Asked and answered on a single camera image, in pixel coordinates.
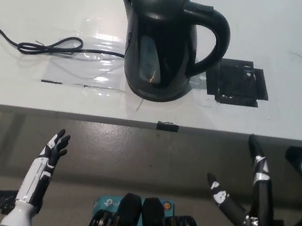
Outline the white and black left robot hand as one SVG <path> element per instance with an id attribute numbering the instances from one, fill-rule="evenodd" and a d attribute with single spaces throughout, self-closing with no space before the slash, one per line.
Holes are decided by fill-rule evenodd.
<path id="1" fill-rule="evenodd" d="M 33 160 L 21 184 L 16 200 L 31 204 L 35 209 L 40 209 L 43 197 L 52 179 L 55 167 L 60 157 L 67 153 L 66 147 L 70 135 L 65 135 L 62 129 L 55 134 L 42 148 L 38 157 Z"/>

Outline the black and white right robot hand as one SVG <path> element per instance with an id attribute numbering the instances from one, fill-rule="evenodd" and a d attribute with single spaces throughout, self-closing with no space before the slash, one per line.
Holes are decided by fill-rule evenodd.
<path id="1" fill-rule="evenodd" d="M 230 194 L 208 173 L 207 180 L 215 204 L 235 226 L 273 226 L 273 190 L 268 161 L 254 134 L 248 140 L 253 163 L 253 203 L 249 212 L 231 198 Z"/>

